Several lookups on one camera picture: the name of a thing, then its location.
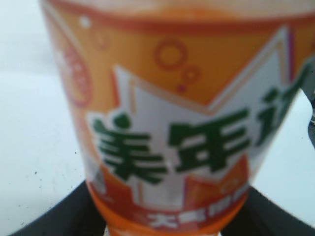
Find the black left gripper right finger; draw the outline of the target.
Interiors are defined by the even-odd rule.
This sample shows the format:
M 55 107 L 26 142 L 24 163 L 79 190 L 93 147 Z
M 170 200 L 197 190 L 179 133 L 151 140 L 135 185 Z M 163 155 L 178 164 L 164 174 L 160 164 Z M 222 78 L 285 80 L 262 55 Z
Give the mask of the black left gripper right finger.
M 222 236 L 313 236 L 315 229 L 250 187 L 249 196 Z

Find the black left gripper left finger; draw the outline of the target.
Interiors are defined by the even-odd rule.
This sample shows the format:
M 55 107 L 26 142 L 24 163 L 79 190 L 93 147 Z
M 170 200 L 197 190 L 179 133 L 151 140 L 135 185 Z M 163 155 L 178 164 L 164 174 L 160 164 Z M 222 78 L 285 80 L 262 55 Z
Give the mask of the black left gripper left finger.
M 105 228 L 84 181 L 65 196 L 39 187 L 0 193 L 2 236 L 102 236 Z

